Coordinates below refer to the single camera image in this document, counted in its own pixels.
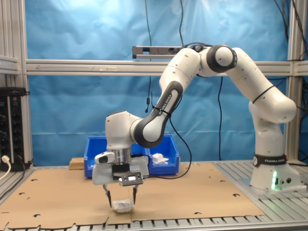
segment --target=white cloth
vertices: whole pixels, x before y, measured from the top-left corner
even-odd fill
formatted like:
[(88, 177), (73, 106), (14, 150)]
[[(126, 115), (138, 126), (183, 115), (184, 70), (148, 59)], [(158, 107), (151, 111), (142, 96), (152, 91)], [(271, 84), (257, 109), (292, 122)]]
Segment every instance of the white cloth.
[(128, 213), (134, 207), (134, 204), (130, 199), (128, 200), (121, 200), (121, 201), (113, 201), (112, 205), (114, 209), (118, 213)]
[(152, 156), (152, 161), (155, 165), (167, 165), (169, 158), (164, 158), (161, 153), (156, 153)]

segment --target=wooden block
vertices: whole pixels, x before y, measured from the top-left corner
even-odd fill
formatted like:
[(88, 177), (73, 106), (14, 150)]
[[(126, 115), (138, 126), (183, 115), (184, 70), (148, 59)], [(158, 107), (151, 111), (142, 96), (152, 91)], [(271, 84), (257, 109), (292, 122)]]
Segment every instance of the wooden block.
[(83, 157), (75, 157), (69, 162), (69, 170), (83, 170), (84, 160)]

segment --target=metal rail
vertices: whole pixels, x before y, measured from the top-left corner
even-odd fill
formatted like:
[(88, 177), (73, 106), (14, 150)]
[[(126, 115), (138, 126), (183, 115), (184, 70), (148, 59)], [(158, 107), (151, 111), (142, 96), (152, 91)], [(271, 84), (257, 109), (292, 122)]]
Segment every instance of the metal rail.
[[(27, 75), (47, 76), (161, 76), (169, 62), (26, 60)], [(266, 76), (289, 76), (290, 62), (256, 62)]]
[[(306, 34), (307, 24), (307, 0), (295, 1), (298, 16), (302, 22), (304, 35)], [(290, 29), (288, 59), (298, 60), (302, 58), (304, 43), (302, 34), (295, 16), (293, 4), (290, 6)], [(302, 105), (302, 78), (296, 77), (296, 64), (291, 62), (291, 75), (287, 78), (286, 96), (292, 99), (296, 105)], [(285, 154), (289, 160), (298, 160), (299, 131), (300, 131), (300, 109), (297, 110), (295, 118), (284, 126)]]
[(0, 74), (17, 75), (17, 59), (0, 55)]

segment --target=green led light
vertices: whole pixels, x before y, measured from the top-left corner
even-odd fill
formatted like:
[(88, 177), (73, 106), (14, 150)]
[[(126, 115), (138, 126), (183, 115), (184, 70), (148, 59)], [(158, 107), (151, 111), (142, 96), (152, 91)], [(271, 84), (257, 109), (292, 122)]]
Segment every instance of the green led light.
[(273, 172), (273, 179), (272, 179), (272, 181), (271, 181), (271, 189), (272, 189), (272, 190), (275, 189), (276, 177), (277, 177), (277, 171), (274, 171), (274, 172)]

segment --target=white object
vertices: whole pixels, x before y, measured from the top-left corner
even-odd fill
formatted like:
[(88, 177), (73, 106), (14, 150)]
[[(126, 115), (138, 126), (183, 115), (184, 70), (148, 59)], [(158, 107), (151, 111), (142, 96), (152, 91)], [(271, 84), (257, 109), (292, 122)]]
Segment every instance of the white object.
[[(275, 124), (265, 120), (261, 110), (258, 109), (257, 105), (249, 103), (249, 111), (252, 115), (255, 130), (256, 130), (256, 154), (263, 156), (281, 156), (284, 154), (284, 139), (283, 133), (279, 127), (279, 124)], [(286, 112), (286, 114), (277, 114), (277, 116), (287, 116), (292, 110)], [(261, 189), (264, 192), (268, 191), (288, 191), (288, 190), (299, 190), (305, 188), (301, 184), (299, 173), (293, 169), (289, 164), (285, 165), (260, 165), (255, 167), (250, 185)]]
[(11, 171), (11, 163), (10, 163), (10, 158), (7, 155), (4, 155), (1, 160), (6, 163), (9, 166), (9, 169), (7, 170), (7, 172), (0, 178), (0, 180), (4, 179), (9, 172)]
[(131, 147), (130, 126), (137, 119), (139, 117), (127, 111), (114, 113), (106, 118), (107, 150), (119, 150)]
[(100, 163), (100, 158), (102, 158), (102, 157), (105, 157), (106, 160), (107, 160), (106, 162), (104, 162), (104, 164), (112, 163), (116, 159), (114, 153), (107, 151), (107, 152), (96, 155), (95, 158), (94, 158), (95, 163), (96, 164), (102, 164), (102, 163)]
[(128, 200), (121, 200), (121, 201), (113, 201), (112, 205), (116, 212), (118, 213), (128, 213), (134, 207), (134, 204), (130, 199)]
[(152, 161), (156, 165), (167, 165), (169, 158), (164, 158), (164, 156), (161, 153), (156, 153), (152, 156)]

